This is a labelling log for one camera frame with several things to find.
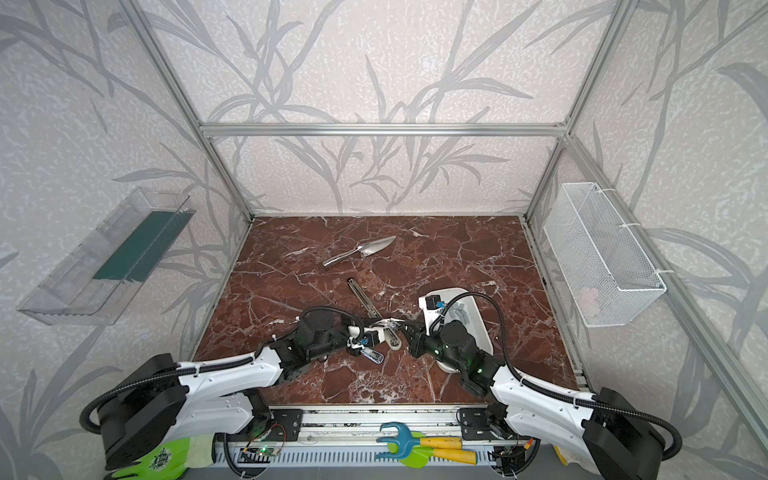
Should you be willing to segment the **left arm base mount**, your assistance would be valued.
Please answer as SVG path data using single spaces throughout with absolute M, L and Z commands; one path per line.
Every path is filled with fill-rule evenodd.
M 302 409 L 271 409 L 257 412 L 245 429 L 250 441 L 296 442 L 302 426 Z

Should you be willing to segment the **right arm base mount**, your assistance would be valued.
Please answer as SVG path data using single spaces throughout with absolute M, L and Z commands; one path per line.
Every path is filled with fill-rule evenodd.
M 508 440 L 513 436 L 509 427 L 492 416 L 487 408 L 460 408 L 456 419 L 463 440 Z

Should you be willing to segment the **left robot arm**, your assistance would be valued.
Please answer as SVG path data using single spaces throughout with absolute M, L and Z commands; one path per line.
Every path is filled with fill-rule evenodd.
M 316 306 L 300 313 L 292 331 L 251 353 L 201 362 L 156 355 L 89 402 L 79 424 L 101 437 L 109 470 L 175 440 L 240 434 L 261 409 L 259 389 L 292 381 L 312 361 L 361 345 L 364 328 L 349 312 Z

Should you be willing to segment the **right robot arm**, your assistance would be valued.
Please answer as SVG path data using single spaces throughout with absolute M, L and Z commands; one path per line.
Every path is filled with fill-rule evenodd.
M 674 425 L 635 409 L 618 392 L 559 387 L 481 349 L 461 321 L 448 318 L 469 296 L 424 296 L 423 322 L 406 321 L 402 329 L 413 357 L 432 355 L 458 374 L 465 391 L 493 399 L 496 435 L 511 432 L 562 447 L 605 479 L 655 479 L 662 462 L 680 453 L 683 438 Z

